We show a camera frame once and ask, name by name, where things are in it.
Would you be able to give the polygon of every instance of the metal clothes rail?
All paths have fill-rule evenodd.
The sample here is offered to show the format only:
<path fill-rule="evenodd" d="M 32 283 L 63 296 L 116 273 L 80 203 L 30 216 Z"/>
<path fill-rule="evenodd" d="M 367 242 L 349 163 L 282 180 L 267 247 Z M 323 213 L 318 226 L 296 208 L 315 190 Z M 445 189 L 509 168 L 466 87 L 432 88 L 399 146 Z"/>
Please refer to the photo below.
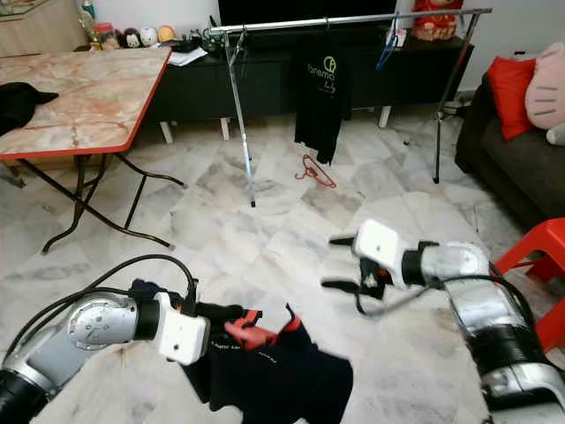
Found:
<path fill-rule="evenodd" d="M 228 68 L 230 73 L 231 88 L 233 90 L 234 103 L 236 105 L 237 121 L 239 123 L 239 131 L 241 132 L 241 141 L 244 150 L 244 161 L 245 161 L 245 171 L 247 173 L 247 192 L 249 194 L 249 200 L 251 202 L 252 208 L 255 208 L 255 192 L 253 190 L 253 175 L 251 169 L 251 157 L 249 153 L 249 146 L 247 144 L 247 134 L 245 132 L 244 115 L 241 109 L 241 102 L 239 100 L 239 90 L 237 88 L 236 73 L 234 71 L 234 63 L 236 62 L 237 55 L 243 48 L 245 37 L 247 33 L 253 31 L 268 31 L 273 29 L 285 29 L 285 28 L 299 28 L 299 27 L 318 27 L 318 26 L 332 26 L 341 24 L 355 24 L 364 22 L 378 22 L 382 20 L 392 20 L 392 19 L 412 19 L 412 18 L 424 18 L 429 16 L 444 16 L 444 15 L 454 15 L 463 16 L 471 15 L 471 21 L 467 26 L 467 31 L 465 37 L 463 38 L 463 45 L 459 52 L 459 57 L 453 67 L 451 74 L 449 75 L 448 83 L 443 92 L 443 96 L 438 104 L 438 109 L 436 112 L 437 127 L 436 127 L 436 151 L 435 151 L 435 174 L 433 181 L 437 184 L 440 182 L 440 149 L 441 149 L 441 121 L 443 120 L 443 108 L 446 101 L 448 100 L 449 93 L 453 88 L 457 74 L 461 69 L 461 65 L 465 59 L 467 49 L 471 43 L 471 38 L 477 26 L 479 17 L 484 13 L 491 13 L 492 8 L 483 9 L 463 9 L 460 11 L 420 11 L 420 12 L 410 12 L 410 13 L 388 13 L 381 15 L 365 15 L 365 16 L 351 16 L 345 18 L 321 18 L 321 19 L 306 19 L 306 20 L 291 20 L 286 22 L 268 22 L 261 24 L 250 24 L 250 25 L 232 25 L 232 26 L 215 26 L 210 28 L 211 35 L 222 35 L 224 40 L 224 46 L 226 50 L 226 58 L 228 62 Z M 232 50 L 230 46 L 230 34 L 241 33 L 235 48 Z"/>

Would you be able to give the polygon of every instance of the red plastic stool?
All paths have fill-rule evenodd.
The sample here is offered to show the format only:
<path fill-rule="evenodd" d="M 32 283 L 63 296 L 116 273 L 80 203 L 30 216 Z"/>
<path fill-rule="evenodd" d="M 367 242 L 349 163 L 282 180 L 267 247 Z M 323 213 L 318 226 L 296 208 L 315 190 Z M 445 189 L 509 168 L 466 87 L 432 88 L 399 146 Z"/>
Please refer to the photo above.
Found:
<path fill-rule="evenodd" d="M 520 262 L 531 252 L 546 254 L 537 261 Z M 550 219 L 531 229 L 512 249 L 496 262 L 496 268 L 505 274 L 509 269 L 533 265 L 528 276 L 547 281 L 554 276 L 565 276 L 565 218 Z M 544 352 L 565 345 L 565 299 L 536 324 Z"/>

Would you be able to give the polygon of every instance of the red table edge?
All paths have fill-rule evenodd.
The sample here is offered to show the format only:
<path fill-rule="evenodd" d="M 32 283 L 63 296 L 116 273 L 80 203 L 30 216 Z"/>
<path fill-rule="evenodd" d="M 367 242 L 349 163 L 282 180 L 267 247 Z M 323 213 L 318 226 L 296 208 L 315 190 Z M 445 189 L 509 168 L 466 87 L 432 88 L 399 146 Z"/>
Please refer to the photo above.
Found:
<path fill-rule="evenodd" d="M 123 144 L 121 146 L 112 146 L 112 147 L 109 147 L 109 148 L 73 148 L 73 149 L 67 149 L 67 150 L 46 150 L 46 151 L 43 151 L 43 152 L 8 153 L 8 154 L 5 154 L 5 155 L 0 155 L 0 161 L 15 161 L 15 160 L 18 160 L 18 159 L 32 159 L 32 158 L 35 158 L 35 157 L 75 156 L 75 155 L 91 155 L 91 154 L 102 154 L 102 153 L 119 153 L 119 152 L 124 152 L 124 151 L 128 150 L 133 143 L 133 139 L 135 138 L 135 136 L 138 133 L 138 129 L 139 129 L 139 126 L 141 125 L 141 121 L 143 120 L 143 117 L 145 116 L 145 114 L 147 112 L 147 108 L 149 107 L 149 104 L 153 100 L 153 96 L 155 94 L 155 91 L 157 90 L 157 87 L 159 87 L 159 83 L 161 82 L 162 76 L 165 73 L 165 70 L 167 69 L 167 64 L 169 62 L 171 50 L 170 50 L 170 48 L 166 48 L 166 49 L 169 49 L 169 54 L 165 57 L 165 60 L 162 64 L 162 68 L 159 71 L 159 74 L 157 75 L 157 79 L 155 80 L 155 83 L 153 84 L 153 87 L 151 88 L 151 91 L 149 92 L 149 95 L 147 96 L 147 99 L 145 100 L 143 108 L 141 108 L 141 112 L 139 113 L 138 119 L 135 122 L 135 125 L 132 128 L 132 132 L 130 133 L 130 136 L 127 139 L 127 141 L 125 142 L 125 144 Z"/>

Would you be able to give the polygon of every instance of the television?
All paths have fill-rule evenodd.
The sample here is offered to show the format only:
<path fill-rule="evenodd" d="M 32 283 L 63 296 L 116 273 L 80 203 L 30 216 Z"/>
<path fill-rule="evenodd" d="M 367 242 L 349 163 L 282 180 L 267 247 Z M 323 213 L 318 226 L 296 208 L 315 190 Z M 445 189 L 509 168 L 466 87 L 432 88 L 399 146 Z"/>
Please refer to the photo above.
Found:
<path fill-rule="evenodd" d="M 396 0 L 219 0 L 222 25 L 394 13 Z"/>

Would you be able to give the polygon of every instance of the black t-shirt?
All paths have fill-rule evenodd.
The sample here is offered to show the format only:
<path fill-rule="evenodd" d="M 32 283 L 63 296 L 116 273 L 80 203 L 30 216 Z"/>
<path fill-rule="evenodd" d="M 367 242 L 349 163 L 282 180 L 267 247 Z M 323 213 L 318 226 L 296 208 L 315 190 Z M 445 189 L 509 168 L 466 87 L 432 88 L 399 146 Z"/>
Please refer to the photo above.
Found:
<path fill-rule="evenodd" d="M 349 67 L 324 34 L 298 44 L 292 76 L 298 96 L 294 141 L 318 150 L 320 163 L 331 163 L 342 118 L 351 114 Z"/>

